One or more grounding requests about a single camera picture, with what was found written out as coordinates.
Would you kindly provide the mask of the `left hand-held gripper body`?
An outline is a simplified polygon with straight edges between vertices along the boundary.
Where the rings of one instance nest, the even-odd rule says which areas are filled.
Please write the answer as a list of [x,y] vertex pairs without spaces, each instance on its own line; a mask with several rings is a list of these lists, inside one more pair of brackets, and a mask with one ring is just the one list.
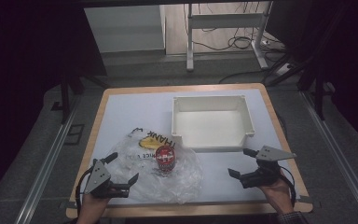
[[105,164],[105,160],[97,160],[93,163],[84,193],[98,199],[128,198],[129,186],[127,184],[114,184]]

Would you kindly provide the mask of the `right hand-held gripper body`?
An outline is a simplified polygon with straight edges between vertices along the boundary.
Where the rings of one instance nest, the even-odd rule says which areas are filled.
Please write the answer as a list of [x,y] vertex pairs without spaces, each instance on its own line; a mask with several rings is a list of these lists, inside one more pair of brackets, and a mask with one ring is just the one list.
[[269,186],[278,179],[283,180],[289,187],[294,184],[281,174],[281,166],[279,161],[293,159],[295,153],[287,152],[275,147],[263,146],[257,150],[256,163],[258,168],[248,174],[241,175],[239,178],[245,189],[261,186]]

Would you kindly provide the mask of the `red can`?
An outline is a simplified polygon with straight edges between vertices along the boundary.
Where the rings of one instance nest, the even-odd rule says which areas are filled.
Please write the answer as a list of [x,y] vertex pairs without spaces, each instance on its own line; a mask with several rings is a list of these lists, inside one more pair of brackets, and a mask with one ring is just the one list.
[[156,162],[162,172],[170,172],[175,167],[176,156],[173,147],[161,146],[156,150]]

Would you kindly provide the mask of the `clear printed plastic bag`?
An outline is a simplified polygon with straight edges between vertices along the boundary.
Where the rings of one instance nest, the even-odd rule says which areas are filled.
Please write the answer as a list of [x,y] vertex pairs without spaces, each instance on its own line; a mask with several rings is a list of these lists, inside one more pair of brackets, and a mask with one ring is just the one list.
[[[156,162],[156,150],[173,147],[175,167],[162,172]],[[169,136],[136,128],[111,148],[118,157],[107,165],[114,182],[126,183],[139,173],[130,189],[130,198],[141,203],[187,203],[200,195],[203,172],[197,154],[184,149]]]

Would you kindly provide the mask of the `white plastic bin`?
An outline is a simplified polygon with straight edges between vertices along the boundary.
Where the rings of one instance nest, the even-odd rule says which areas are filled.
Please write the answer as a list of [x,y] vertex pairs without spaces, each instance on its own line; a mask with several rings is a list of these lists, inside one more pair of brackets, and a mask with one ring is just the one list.
[[174,97],[172,137],[196,151],[237,151],[255,135],[244,95]]

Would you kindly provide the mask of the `person's right hand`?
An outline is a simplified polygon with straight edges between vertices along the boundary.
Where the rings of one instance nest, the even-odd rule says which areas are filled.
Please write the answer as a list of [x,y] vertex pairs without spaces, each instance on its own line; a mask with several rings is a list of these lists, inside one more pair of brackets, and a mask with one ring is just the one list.
[[294,212],[289,186],[284,181],[278,179],[272,185],[261,186],[260,189],[266,196],[268,203],[279,215],[286,215]]

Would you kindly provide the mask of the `person's left hand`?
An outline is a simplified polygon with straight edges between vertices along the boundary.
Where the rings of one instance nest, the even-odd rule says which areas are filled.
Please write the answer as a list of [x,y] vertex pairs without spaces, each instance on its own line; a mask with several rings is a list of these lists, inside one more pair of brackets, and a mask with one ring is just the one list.
[[100,217],[104,213],[110,201],[110,198],[97,198],[91,193],[84,194],[82,198],[80,216]]

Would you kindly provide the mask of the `black floor socket plate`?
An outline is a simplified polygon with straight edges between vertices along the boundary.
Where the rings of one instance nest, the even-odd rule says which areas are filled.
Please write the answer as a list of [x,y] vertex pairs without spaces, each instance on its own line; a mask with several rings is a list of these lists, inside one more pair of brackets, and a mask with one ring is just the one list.
[[72,124],[65,137],[64,144],[66,146],[78,145],[80,143],[84,128],[84,124]]

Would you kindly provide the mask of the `white table mat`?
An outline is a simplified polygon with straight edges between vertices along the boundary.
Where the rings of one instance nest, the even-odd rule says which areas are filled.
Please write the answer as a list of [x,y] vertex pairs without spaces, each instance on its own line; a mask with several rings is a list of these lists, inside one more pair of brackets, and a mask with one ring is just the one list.
[[[245,146],[237,151],[196,151],[183,147],[191,149],[197,154],[203,172],[200,195],[187,203],[263,201],[265,198],[256,187],[245,189],[240,180],[231,177],[227,170],[230,168],[244,175],[258,168],[255,158],[243,154],[244,148],[260,150],[263,146],[268,146],[289,152],[279,142],[267,105],[261,92],[257,89],[110,95],[103,105],[101,124],[97,129],[90,162],[93,164],[112,154],[113,145],[136,128],[152,130],[169,136],[175,141],[172,137],[173,98],[212,95],[244,95],[253,119],[255,135],[249,137]],[[292,160],[279,161],[281,169],[287,169]],[[164,204],[137,202],[132,200],[130,195],[121,200],[121,203],[124,205]]]

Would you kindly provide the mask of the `black metal stand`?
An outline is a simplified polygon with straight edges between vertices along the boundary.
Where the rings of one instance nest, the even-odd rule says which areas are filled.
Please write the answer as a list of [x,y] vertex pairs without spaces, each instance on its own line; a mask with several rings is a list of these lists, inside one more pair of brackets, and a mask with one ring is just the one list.
[[299,91],[307,91],[311,84],[314,83],[314,111],[321,120],[324,120],[323,99],[325,95],[329,94],[329,91],[324,90],[323,67],[319,63],[319,57],[310,56],[307,60],[295,65],[293,68],[283,73],[280,77],[268,81],[267,86],[276,86],[301,71],[303,71],[303,75],[296,84],[297,89]]
[[95,76],[92,76],[85,71],[75,68],[72,71],[64,71],[61,77],[61,101],[55,102],[52,111],[61,110],[62,111],[62,124],[64,124],[70,116],[70,99],[69,91],[72,91],[74,95],[81,95],[84,93],[85,87],[81,81],[81,78],[85,78],[97,86],[102,87],[104,90],[110,89],[111,86],[107,83],[101,81]]

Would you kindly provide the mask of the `white power strip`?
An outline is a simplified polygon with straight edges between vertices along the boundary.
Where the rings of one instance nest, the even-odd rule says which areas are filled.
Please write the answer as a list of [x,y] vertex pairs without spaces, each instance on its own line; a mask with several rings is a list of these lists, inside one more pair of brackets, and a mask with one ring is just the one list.
[[291,70],[294,66],[291,63],[285,63],[284,65],[282,65],[279,69],[277,69],[275,71],[275,74],[277,76],[282,76],[284,75],[286,72],[288,72],[289,70]]

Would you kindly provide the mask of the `white cabinet panel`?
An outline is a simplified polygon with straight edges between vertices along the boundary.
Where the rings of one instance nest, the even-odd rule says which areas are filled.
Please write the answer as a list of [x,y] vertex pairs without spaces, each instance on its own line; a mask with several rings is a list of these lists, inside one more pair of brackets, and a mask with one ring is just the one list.
[[101,53],[165,49],[162,6],[84,9]]

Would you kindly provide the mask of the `dark curtain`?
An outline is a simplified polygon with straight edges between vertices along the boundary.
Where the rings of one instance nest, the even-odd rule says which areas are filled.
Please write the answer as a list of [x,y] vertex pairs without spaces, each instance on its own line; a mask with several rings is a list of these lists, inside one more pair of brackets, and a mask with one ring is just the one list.
[[333,103],[358,132],[358,0],[275,0],[267,31],[304,64],[297,86],[331,84]]
[[85,9],[55,0],[0,0],[0,180],[21,149],[46,91],[62,79],[105,75]]

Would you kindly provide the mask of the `silver floor rail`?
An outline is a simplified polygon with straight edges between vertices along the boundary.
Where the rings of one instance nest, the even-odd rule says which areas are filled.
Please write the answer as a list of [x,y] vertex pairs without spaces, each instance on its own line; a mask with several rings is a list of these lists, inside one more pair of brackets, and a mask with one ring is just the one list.
[[34,216],[35,209],[38,206],[41,196],[48,183],[48,179],[51,175],[56,160],[58,159],[62,150],[64,139],[66,138],[66,135],[68,134],[69,129],[73,123],[80,101],[81,97],[75,96],[72,103],[70,104],[71,111],[69,112],[69,116],[67,120],[60,126],[60,129],[39,169],[39,172],[37,173],[37,176],[35,177],[34,183],[24,200],[24,203],[14,221],[14,224],[30,224]]
[[358,176],[352,169],[348,160],[345,158],[344,153],[341,150],[336,138],[331,133],[327,123],[320,118],[314,109],[314,102],[312,102],[311,97],[306,93],[301,91],[299,93],[303,102],[308,109],[312,120],[314,121],[317,129],[319,130],[322,138],[324,139],[327,148],[329,149],[334,161],[336,162],[338,169],[342,173],[347,185],[349,186],[356,202],[358,202]]

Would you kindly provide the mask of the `white metal desk frame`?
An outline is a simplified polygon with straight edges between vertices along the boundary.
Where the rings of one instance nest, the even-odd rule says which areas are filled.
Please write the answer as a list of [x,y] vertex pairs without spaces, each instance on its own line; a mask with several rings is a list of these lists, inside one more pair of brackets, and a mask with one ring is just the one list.
[[260,68],[267,70],[268,64],[261,52],[261,39],[267,26],[271,6],[272,1],[267,1],[264,10],[259,13],[194,15],[192,5],[189,4],[186,23],[186,70],[188,72],[194,70],[193,30],[212,28],[257,28],[257,36],[251,41],[251,46]]

